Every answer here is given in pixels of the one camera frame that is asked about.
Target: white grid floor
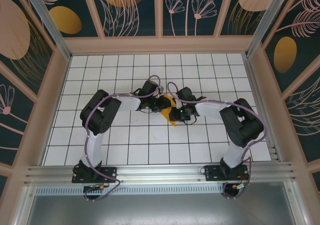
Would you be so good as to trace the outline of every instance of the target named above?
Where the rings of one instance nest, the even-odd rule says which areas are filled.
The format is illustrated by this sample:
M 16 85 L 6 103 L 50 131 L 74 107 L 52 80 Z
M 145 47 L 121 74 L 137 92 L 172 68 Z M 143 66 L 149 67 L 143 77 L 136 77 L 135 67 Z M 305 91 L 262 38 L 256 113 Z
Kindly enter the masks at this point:
M 163 87 L 169 81 L 179 89 L 189 87 L 196 97 L 230 102 L 244 98 L 257 112 L 240 54 L 73 56 L 42 164 L 79 162 L 86 138 L 80 112 L 98 89 L 130 93 L 150 75 L 158 75 Z M 217 163 L 228 142 L 224 125 L 210 117 L 173 127 L 160 113 L 123 111 L 104 135 L 101 158 L 103 165 Z M 254 162 L 271 160 L 265 141 L 248 156 Z

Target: dark teal wallpaper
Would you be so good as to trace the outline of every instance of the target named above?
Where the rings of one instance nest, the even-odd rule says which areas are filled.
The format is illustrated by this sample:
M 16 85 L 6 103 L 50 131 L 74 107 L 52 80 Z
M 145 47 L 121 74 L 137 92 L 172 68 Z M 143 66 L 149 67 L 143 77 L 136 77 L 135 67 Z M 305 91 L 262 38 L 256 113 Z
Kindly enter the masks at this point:
M 155 0 L 94 0 L 106 37 L 155 36 Z
M 265 34 L 264 34 L 264 36 L 263 36 L 263 38 L 262 38 L 262 40 L 261 40 L 262 43 L 265 42 L 266 38 L 268 37 L 271 29 L 274 27 L 276 21 L 278 20 L 280 14 L 282 13 L 282 11 L 283 11 L 284 7 L 286 6 L 287 2 L 288 2 L 288 0 L 284 0 L 284 1 L 283 1 L 281 7 L 279 8 L 279 11 L 277 12 L 276 16 L 274 17 L 272 23 L 269 25 L 268 30 L 265 32 Z
M 0 163 L 12 165 L 34 103 L 0 74 Z
M 231 0 L 220 35 L 253 35 L 271 0 Z
M 320 0 L 295 0 L 265 49 L 280 90 L 320 54 Z
M 285 103 L 306 160 L 320 159 L 320 68 Z
M 38 94 L 53 51 L 19 0 L 0 9 L 0 61 Z
M 8 179 L 8 177 L 0 175 L 0 198 L 2 196 L 4 189 L 5 189 L 7 179 Z
M 312 173 L 312 177 L 315 182 L 316 188 L 318 189 L 318 192 L 320 193 L 320 171 Z
M 49 10 L 63 37 L 98 36 L 86 0 L 42 1 Z
M 212 36 L 222 1 L 163 0 L 163 35 Z

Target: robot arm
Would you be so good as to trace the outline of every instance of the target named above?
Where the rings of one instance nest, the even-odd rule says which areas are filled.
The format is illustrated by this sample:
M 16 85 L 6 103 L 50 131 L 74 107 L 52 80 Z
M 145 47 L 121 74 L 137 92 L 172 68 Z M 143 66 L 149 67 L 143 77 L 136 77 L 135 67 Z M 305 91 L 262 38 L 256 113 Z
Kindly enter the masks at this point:
M 148 80 L 141 89 L 138 89 L 138 95 L 148 95 L 155 91 L 156 88 L 157 85 Z M 205 97 L 197 99 L 188 87 L 181 89 L 176 94 L 179 99 L 186 101 L 200 101 L 205 99 Z M 98 90 L 92 97 L 80 114 L 83 126 L 85 126 L 87 118 L 94 107 L 108 95 L 107 92 Z M 238 99 L 234 103 L 252 110 L 243 98 Z M 237 172 L 237 168 L 241 166 L 243 162 L 242 156 L 247 148 L 248 142 L 256 139 L 264 130 L 261 122 L 251 113 L 235 106 L 213 102 L 187 103 L 177 108 L 172 107 L 170 99 L 163 95 L 140 99 L 133 96 L 126 96 L 108 98 L 100 106 L 104 108 L 104 110 L 97 109 L 88 123 L 90 135 L 87 144 L 88 158 L 97 170 L 101 168 L 102 163 L 101 148 L 103 135 L 110 128 L 117 112 L 121 111 L 139 111 L 150 108 L 153 112 L 161 112 L 164 109 L 171 108 L 169 113 L 170 121 L 184 122 L 190 121 L 191 116 L 208 116 L 223 122 L 231 140 L 226 154 L 220 161 L 220 169 L 226 179 L 231 176 L 231 174 L 234 174 L 234 171 Z M 90 172 L 91 168 L 89 168 L 85 155 L 81 158 L 79 167 L 86 171 L 89 176 L 94 175 Z

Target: mounting plate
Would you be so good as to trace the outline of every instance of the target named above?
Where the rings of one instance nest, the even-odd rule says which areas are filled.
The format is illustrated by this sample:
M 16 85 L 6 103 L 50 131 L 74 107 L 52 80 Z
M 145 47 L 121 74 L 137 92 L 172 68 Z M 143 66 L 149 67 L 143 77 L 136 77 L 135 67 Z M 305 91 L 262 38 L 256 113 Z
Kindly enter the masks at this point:
M 117 168 L 112 167 L 101 167 L 99 170 L 102 174 L 116 178 L 117 177 Z M 73 184 L 102 184 L 102 183 L 115 183 L 116 181 L 111 179 L 106 179 L 98 175 L 97 178 L 93 178 L 92 176 L 88 176 L 84 173 L 83 169 L 79 167 L 75 167 L 73 170 L 72 183 Z
M 204 166 L 205 180 L 207 182 L 218 182 L 218 181 L 241 181 L 241 177 L 239 173 L 245 178 L 249 179 L 248 168 L 247 165 L 240 165 L 235 169 L 232 173 L 230 173 L 229 177 L 226 177 L 220 168 L 220 165 L 207 165 Z

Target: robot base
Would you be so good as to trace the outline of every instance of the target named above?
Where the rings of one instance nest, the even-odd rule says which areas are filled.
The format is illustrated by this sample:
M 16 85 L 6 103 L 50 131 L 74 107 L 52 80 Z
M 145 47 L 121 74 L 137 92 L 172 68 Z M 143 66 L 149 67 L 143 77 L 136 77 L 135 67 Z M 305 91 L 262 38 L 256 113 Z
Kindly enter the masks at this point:
M 101 167 L 101 163 L 95 167 L 100 173 L 116 178 L 117 168 L 116 167 Z M 73 184 L 104 184 L 104 183 L 115 183 L 116 181 L 106 179 L 99 174 L 95 173 L 90 167 L 87 167 L 79 161 L 79 167 L 73 169 L 73 175 L 71 182 Z
M 219 182 L 219 181 L 239 181 L 241 176 L 246 180 L 249 179 L 249 173 L 247 165 L 241 164 L 231 169 L 228 176 L 223 173 L 220 165 L 207 165 L 204 166 L 205 180 L 207 182 Z

